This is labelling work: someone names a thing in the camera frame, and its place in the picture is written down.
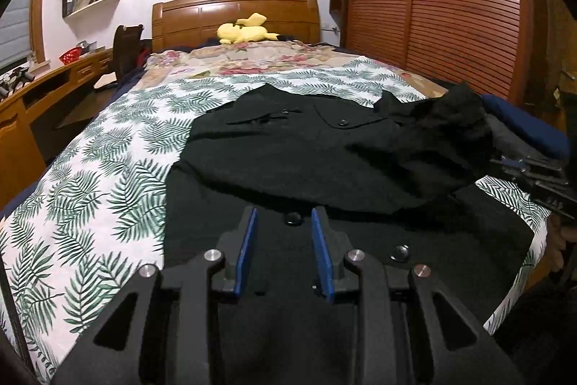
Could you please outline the black double-breasted coat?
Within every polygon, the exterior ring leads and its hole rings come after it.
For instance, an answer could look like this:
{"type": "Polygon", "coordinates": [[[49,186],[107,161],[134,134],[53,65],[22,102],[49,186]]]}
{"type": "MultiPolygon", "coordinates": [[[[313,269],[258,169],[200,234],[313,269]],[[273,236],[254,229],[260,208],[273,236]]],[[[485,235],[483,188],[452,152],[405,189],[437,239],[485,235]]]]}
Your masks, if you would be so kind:
{"type": "Polygon", "coordinates": [[[495,153],[481,99],[369,108],[265,85],[195,119],[166,178],[164,262],[212,248],[246,206],[259,213],[246,298],[220,310],[231,384],[343,384],[353,310],[314,296],[312,210],[379,262],[430,266],[477,320],[511,289],[527,224],[478,188],[495,153]]]}

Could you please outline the navy folded garment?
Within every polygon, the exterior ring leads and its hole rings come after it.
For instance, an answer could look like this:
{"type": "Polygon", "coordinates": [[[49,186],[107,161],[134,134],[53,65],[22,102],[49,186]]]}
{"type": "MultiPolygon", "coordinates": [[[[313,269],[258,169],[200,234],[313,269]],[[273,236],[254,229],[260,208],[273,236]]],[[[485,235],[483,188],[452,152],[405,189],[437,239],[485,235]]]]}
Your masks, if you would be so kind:
{"type": "Polygon", "coordinates": [[[525,142],[554,159],[569,158],[569,139],[561,131],[500,97],[482,94],[481,98],[485,112],[496,116],[525,142]]]}

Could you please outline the dark grey folded garment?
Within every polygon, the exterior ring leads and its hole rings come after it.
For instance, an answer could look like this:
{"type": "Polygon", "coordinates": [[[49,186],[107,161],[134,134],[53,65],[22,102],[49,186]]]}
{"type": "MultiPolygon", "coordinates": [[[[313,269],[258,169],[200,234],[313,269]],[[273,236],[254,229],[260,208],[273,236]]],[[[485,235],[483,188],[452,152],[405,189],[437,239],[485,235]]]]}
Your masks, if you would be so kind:
{"type": "Polygon", "coordinates": [[[511,131],[506,124],[492,114],[485,115],[486,122],[493,134],[494,146],[500,156],[510,159],[533,158],[554,159],[549,153],[540,152],[534,146],[511,131]]]}

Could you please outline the green fern print bedsheet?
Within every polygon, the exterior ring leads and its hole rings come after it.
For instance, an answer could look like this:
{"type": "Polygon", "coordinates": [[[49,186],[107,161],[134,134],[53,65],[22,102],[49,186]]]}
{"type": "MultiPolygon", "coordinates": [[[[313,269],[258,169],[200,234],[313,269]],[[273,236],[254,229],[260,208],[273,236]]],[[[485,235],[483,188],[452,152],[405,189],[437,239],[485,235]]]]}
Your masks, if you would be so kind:
{"type": "Polygon", "coordinates": [[[1,218],[1,254],[41,383],[141,264],[163,262],[165,178],[194,119],[265,84],[364,106],[383,92],[426,96],[365,57],[220,77],[175,67],[125,89],[1,218]]]}

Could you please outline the louvered wooden wardrobe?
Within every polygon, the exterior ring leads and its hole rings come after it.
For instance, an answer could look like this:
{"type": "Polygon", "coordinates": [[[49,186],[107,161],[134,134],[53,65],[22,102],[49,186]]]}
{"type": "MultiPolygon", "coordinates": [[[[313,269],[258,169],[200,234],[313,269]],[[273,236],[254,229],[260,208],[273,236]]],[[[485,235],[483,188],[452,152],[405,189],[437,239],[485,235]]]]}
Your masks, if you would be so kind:
{"type": "Polygon", "coordinates": [[[547,0],[330,0],[341,45],[532,109],[547,87],[547,0]]]}

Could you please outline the long wooden desk cabinet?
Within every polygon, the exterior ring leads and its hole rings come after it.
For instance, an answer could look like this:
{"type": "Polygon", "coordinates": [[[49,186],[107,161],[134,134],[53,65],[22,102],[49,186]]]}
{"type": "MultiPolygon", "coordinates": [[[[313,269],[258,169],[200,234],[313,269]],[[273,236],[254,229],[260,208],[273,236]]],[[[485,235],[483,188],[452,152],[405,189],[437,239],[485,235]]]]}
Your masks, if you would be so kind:
{"type": "Polygon", "coordinates": [[[113,90],[94,89],[113,51],[48,71],[1,102],[1,205],[36,182],[106,105],[113,90]]]}

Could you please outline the floral quilt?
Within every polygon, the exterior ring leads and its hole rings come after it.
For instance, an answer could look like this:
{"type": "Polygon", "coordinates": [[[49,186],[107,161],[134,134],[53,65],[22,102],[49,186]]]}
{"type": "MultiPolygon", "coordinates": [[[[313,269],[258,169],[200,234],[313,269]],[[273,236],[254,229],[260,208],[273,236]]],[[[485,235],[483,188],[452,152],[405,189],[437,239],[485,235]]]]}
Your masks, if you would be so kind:
{"type": "Polygon", "coordinates": [[[206,46],[190,52],[166,50],[147,58],[144,74],[133,86],[144,90],[184,78],[285,72],[297,68],[330,69],[343,66],[379,66],[395,78],[405,80],[427,98],[438,98],[447,90],[404,69],[364,56],[339,52],[332,45],[308,45],[298,40],[261,41],[236,45],[206,46]]]}

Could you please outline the dark wooden chair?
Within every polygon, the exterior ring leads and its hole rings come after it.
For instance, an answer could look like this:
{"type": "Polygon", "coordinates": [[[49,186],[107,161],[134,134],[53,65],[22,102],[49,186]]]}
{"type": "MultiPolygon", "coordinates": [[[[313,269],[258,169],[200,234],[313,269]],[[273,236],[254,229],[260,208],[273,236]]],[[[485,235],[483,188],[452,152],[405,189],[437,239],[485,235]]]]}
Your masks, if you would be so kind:
{"type": "Polygon", "coordinates": [[[137,67],[143,30],[144,25],[120,25],[114,33],[111,71],[118,82],[137,67]]]}

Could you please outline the red basket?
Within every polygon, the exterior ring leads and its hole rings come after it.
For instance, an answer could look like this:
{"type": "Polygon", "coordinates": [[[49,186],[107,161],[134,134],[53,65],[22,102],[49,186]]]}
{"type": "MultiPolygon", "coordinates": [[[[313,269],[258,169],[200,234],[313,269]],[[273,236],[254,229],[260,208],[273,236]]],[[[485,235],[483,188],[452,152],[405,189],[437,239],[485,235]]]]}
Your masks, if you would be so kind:
{"type": "Polygon", "coordinates": [[[70,65],[80,59],[82,56],[82,51],[82,47],[73,47],[60,55],[59,60],[63,65],[70,65]]]}

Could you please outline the wooden headboard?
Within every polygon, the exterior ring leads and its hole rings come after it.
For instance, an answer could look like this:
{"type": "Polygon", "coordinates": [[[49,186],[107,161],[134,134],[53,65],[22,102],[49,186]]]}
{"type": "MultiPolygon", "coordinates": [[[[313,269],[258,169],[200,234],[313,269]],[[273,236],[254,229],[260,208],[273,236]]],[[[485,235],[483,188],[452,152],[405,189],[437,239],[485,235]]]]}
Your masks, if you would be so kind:
{"type": "Polygon", "coordinates": [[[156,3],[151,11],[151,50],[198,47],[216,36],[223,23],[258,13],[269,32],[303,43],[321,41],[317,0],[173,0],[156,3]]]}

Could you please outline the yellow plush toy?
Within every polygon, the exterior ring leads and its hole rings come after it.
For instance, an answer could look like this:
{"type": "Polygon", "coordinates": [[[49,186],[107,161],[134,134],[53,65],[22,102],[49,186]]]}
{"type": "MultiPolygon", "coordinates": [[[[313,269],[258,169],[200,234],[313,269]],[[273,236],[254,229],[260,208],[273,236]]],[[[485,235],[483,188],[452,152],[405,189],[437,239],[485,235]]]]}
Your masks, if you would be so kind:
{"type": "Polygon", "coordinates": [[[279,34],[269,32],[263,26],[266,21],[264,15],[253,13],[249,18],[239,18],[235,23],[223,23],[216,34],[221,44],[277,41],[279,34]]]}

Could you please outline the grey window blind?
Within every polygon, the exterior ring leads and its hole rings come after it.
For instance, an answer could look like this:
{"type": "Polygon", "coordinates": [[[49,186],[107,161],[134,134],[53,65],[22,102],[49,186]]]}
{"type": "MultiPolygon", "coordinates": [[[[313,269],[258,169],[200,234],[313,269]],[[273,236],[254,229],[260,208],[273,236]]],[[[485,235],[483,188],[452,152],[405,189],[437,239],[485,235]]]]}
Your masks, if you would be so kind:
{"type": "Polygon", "coordinates": [[[31,0],[11,0],[1,15],[0,60],[2,69],[26,60],[31,54],[30,5],[31,0]]]}

